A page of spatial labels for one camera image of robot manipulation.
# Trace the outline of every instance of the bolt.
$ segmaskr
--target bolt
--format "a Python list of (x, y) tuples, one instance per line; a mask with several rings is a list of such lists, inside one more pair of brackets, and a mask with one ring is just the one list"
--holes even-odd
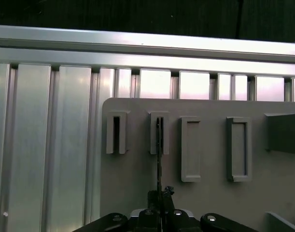
[(174, 214), (180, 216), (182, 215), (182, 212), (180, 210), (174, 210)]
[(215, 221), (215, 220), (216, 220), (216, 218), (215, 218), (214, 216), (212, 216), (212, 215), (208, 215), (208, 216), (207, 216), (207, 219), (208, 219), (209, 221)]
[(145, 211), (145, 214), (146, 214), (146, 215), (153, 215), (152, 211), (150, 211), (150, 210), (146, 210), (146, 211)]
[(113, 221), (120, 221), (122, 218), (118, 215), (114, 216)]

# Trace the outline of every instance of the vertical slot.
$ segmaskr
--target vertical slot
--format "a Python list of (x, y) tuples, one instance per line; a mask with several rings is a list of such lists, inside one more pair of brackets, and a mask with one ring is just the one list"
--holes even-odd
[(200, 176), (200, 136), (198, 117), (182, 117), (182, 162), (181, 176), (183, 182), (199, 182)]
[(210, 98), (210, 74), (197, 72), (180, 72), (180, 99)]
[(127, 151), (127, 112), (111, 111), (107, 116), (107, 154), (125, 154)]
[(227, 179), (233, 182), (250, 181), (252, 177), (251, 120), (228, 117)]
[(113, 117), (113, 153), (119, 152), (119, 119), (119, 117)]
[(156, 147), (156, 123), (157, 118), (161, 117), (163, 118), (163, 154), (168, 155), (169, 154), (169, 113), (168, 112), (151, 112), (151, 124), (150, 124), (150, 137), (151, 137), (151, 149), (150, 153), (153, 155), (157, 154), (157, 147)]

